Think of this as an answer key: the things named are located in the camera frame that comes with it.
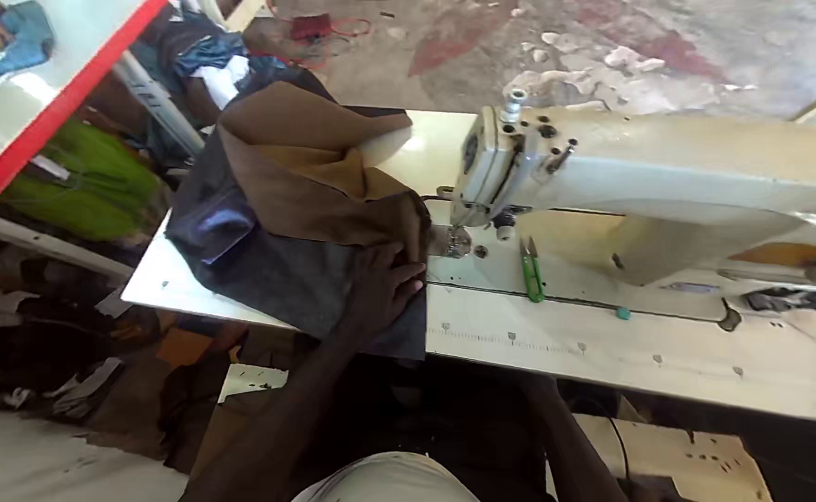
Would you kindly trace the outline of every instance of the green fabric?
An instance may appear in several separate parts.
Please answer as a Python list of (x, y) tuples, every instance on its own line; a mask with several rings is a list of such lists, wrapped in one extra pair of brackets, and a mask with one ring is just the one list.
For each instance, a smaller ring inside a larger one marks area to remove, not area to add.
[(41, 154), (68, 169), (68, 180), (45, 181), (21, 172), (1, 202), (88, 240), (141, 230), (160, 180), (117, 138), (68, 120)]

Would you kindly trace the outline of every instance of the stained floor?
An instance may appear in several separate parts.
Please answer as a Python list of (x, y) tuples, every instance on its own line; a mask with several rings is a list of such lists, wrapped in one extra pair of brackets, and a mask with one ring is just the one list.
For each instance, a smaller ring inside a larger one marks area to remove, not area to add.
[(816, 100), (816, 1), (274, 4), (278, 20), (261, 31), (280, 35), (287, 20), (317, 13), (345, 33), (369, 20), (368, 34), (334, 34), (303, 55), (346, 104), (475, 112), (522, 86), (536, 106), (790, 119)]

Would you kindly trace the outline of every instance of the green thread snips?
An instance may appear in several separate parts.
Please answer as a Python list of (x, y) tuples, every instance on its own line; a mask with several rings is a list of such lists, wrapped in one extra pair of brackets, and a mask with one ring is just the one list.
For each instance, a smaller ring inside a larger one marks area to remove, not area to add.
[(527, 244), (520, 239), (520, 258), (522, 260), (522, 274), (526, 279), (526, 295), (535, 303), (544, 301), (545, 287), (541, 282), (541, 269), (538, 268), (538, 250), (535, 240), (528, 238)]

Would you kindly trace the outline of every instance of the industrial sewing machine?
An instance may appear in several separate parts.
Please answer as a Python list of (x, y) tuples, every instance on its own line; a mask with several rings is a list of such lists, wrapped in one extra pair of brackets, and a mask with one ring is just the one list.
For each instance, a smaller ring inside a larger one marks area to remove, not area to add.
[(447, 209), (428, 203), (429, 280), (523, 292), (518, 232), (534, 235), (555, 300), (716, 321), (722, 298), (816, 291), (816, 127), (525, 97), (481, 111), (439, 189)]

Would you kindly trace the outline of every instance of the screw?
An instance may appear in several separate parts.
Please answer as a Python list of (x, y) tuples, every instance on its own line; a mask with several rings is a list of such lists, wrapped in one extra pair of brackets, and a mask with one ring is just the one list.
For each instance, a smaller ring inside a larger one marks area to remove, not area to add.
[(550, 124), (539, 127), (538, 132), (541, 133), (541, 137), (544, 139), (550, 139), (557, 135), (557, 130)]

